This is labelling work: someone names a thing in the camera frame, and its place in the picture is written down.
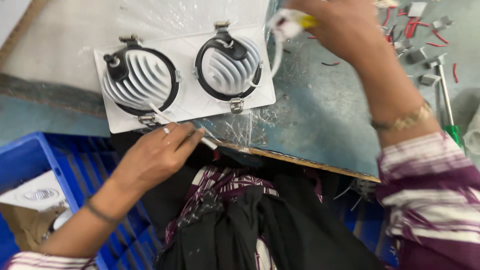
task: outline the clear plastic film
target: clear plastic film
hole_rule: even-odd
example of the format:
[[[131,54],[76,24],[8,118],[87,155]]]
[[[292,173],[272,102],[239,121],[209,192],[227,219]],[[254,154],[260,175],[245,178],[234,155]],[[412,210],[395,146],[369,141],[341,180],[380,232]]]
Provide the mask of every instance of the clear plastic film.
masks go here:
[[[42,85],[42,96],[63,86],[100,94],[93,51],[118,45],[119,36],[135,33],[152,40],[195,34],[212,31],[215,21],[224,20],[231,27],[265,25],[277,7],[277,0],[50,0],[0,71]],[[245,150],[267,146],[265,125],[275,125],[275,117],[262,107],[193,122],[219,143]]]

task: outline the purple striped sleeve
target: purple striped sleeve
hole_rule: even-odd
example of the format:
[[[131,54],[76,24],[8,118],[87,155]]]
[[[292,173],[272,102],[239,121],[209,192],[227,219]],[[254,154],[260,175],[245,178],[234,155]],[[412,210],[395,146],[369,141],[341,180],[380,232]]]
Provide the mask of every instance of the purple striped sleeve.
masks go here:
[[[93,269],[94,258],[65,258],[49,256],[35,252],[20,252],[15,254],[4,266],[5,270],[33,269]]]
[[[379,201],[401,269],[480,269],[480,173],[445,133],[383,149]]]

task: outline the green screwdriver handle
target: green screwdriver handle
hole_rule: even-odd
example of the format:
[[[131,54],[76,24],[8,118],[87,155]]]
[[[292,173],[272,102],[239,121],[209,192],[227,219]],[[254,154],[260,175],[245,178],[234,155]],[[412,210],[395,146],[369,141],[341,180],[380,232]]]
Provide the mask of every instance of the green screwdriver handle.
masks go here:
[[[444,126],[442,129],[445,132],[447,132],[450,135],[450,137],[452,137],[452,139],[456,142],[456,144],[458,144],[458,146],[462,147],[462,144],[460,142],[460,131],[458,129],[458,126],[448,125],[448,126]]]

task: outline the concrete floor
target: concrete floor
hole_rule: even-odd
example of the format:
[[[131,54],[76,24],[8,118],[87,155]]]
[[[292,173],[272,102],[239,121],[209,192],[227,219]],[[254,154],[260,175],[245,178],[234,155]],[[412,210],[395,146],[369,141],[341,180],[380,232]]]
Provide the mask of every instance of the concrete floor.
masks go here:
[[[34,131],[110,137],[106,119],[0,96],[0,146]]]

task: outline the hand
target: hand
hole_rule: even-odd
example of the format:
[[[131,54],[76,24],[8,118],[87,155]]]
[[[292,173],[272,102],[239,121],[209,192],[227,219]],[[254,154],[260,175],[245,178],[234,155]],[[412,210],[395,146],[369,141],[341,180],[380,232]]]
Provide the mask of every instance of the hand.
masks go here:
[[[111,180],[129,192],[145,193],[176,173],[205,134],[192,123],[169,123],[142,136],[125,154]]]
[[[315,17],[319,25],[308,31],[352,65],[367,52],[388,45],[379,29],[372,0],[290,0],[286,8]]]

